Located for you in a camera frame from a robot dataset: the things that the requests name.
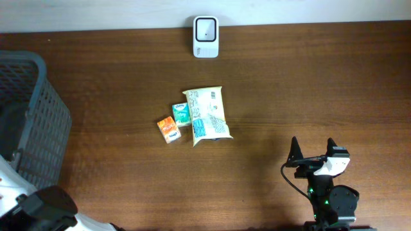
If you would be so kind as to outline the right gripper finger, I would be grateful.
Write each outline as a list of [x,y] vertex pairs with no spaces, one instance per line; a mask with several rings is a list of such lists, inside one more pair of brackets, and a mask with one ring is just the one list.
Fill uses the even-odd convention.
[[303,159],[303,154],[299,146],[296,136],[292,137],[292,142],[290,146],[290,152],[288,154],[287,163],[292,163]]
[[332,138],[329,138],[327,140],[327,151],[326,151],[326,156],[333,156],[335,154],[334,147],[336,147],[336,143]]

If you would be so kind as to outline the cream snack bag blue label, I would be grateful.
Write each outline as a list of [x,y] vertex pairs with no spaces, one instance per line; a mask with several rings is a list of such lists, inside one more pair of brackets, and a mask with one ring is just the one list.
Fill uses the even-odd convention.
[[225,118],[222,86],[185,90],[191,125],[193,146],[202,140],[232,139]]

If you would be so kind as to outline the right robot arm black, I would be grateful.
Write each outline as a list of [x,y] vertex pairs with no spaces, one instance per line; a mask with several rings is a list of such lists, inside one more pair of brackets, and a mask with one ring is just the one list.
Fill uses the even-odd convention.
[[[372,230],[372,227],[356,226],[355,210],[360,193],[346,185],[335,185],[333,179],[346,170],[350,154],[345,147],[338,146],[332,138],[327,141],[323,155],[304,157],[296,137],[292,137],[290,152],[280,172],[285,181],[308,199],[313,209],[313,221],[303,224],[303,230]],[[295,178],[306,179],[308,186],[303,192],[285,175],[284,168],[294,168]]]

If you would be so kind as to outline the orange tissue pack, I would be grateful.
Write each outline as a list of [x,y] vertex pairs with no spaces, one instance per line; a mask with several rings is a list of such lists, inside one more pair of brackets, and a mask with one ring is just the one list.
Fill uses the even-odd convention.
[[159,121],[157,126],[167,144],[181,137],[181,132],[171,116]]

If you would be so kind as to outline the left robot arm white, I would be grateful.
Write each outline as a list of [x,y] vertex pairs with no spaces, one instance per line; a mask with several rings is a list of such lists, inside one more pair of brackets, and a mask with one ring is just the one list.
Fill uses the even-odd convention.
[[61,187],[37,189],[1,159],[1,231],[120,231],[78,212]]

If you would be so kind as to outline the teal tissue pack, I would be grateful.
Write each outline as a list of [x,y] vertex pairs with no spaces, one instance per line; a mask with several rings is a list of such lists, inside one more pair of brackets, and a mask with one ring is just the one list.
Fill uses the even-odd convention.
[[172,105],[172,111],[175,123],[178,127],[189,126],[191,124],[191,117],[187,103]]

